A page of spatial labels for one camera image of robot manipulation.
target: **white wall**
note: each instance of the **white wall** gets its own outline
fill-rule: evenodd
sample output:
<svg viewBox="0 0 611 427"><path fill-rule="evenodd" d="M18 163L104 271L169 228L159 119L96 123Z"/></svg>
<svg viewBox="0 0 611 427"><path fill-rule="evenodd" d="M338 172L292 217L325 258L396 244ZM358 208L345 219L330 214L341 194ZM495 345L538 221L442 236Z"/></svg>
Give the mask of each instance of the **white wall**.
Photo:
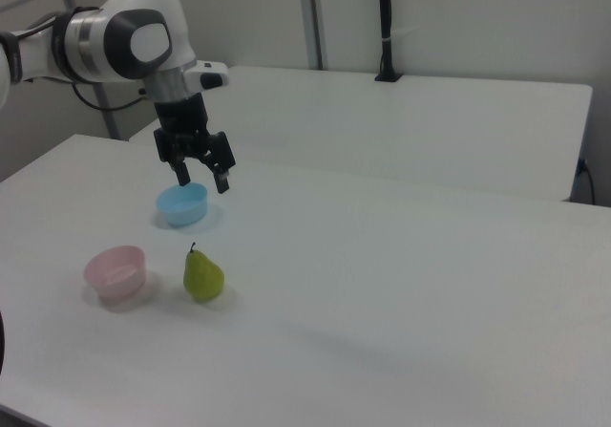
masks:
<svg viewBox="0 0 611 427"><path fill-rule="evenodd" d="M75 0L77 5L106 0ZM307 69L300 0L180 0L198 58L236 64ZM137 85L105 85L113 105L137 96ZM156 118L150 102L116 112L127 139Z"/></svg>
<svg viewBox="0 0 611 427"><path fill-rule="evenodd" d="M378 0L321 0L331 70L377 72ZM584 140L597 198L611 205L611 0L392 0L395 68L594 87ZM578 199L589 202L586 181Z"/></svg>
<svg viewBox="0 0 611 427"><path fill-rule="evenodd" d="M0 8L8 2L0 0ZM62 0L31 0L0 13L0 31L23 30ZM102 118L79 102L70 86L39 80L11 87L0 110L0 181L72 134L108 137Z"/></svg>

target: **table surface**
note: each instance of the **table surface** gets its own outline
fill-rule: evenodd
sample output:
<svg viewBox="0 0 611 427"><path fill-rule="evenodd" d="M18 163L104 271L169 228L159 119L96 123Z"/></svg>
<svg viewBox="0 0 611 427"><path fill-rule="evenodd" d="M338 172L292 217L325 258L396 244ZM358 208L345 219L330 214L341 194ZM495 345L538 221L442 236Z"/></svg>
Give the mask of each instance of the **table surface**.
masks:
<svg viewBox="0 0 611 427"><path fill-rule="evenodd" d="M234 67L204 93L239 159L561 201L592 89L584 85ZM132 137L154 144L155 121Z"/></svg>
<svg viewBox="0 0 611 427"><path fill-rule="evenodd" d="M152 146L75 136L0 183L0 404L52 426L607 426L608 209L243 160L172 229ZM226 276L182 287L193 241ZM103 304L89 259L144 249Z"/></svg>

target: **bowl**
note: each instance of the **bowl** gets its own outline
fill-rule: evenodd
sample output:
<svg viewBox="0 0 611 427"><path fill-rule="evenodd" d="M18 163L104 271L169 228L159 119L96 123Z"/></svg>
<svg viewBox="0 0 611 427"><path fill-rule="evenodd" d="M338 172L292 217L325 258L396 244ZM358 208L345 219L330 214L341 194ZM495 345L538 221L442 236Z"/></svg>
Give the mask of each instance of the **bowl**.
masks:
<svg viewBox="0 0 611 427"><path fill-rule="evenodd" d="M144 252L136 246L109 248L85 266L85 280L102 298L130 295L142 287L145 279Z"/></svg>
<svg viewBox="0 0 611 427"><path fill-rule="evenodd" d="M157 209L172 226L193 224L208 210L208 190L200 183L175 185L157 197Z"/></svg>

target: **green pear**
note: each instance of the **green pear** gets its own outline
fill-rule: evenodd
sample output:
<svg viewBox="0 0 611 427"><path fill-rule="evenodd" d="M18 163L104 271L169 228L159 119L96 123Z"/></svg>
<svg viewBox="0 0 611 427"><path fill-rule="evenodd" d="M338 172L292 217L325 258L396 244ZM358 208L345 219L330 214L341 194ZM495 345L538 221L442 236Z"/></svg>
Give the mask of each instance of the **green pear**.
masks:
<svg viewBox="0 0 611 427"><path fill-rule="evenodd" d="M225 276L208 257L199 250L193 250L194 246L195 243L187 253L182 283L194 300L209 300L221 293Z"/></svg>

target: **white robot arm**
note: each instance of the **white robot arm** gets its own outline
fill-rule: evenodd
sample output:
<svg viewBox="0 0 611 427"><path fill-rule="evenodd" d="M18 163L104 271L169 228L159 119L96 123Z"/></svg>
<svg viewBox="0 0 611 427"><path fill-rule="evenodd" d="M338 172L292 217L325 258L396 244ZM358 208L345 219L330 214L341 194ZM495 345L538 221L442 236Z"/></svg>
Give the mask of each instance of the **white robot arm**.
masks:
<svg viewBox="0 0 611 427"><path fill-rule="evenodd" d="M43 19L23 32L0 32L0 107L10 84L38 77L74 84L142 80L155 103L159 158L190 182L185 158L215 175L220 193L235 164L223 132L211 135L201 91L228 83L222 63L196 59L180 0L108 0Z"/></svg>

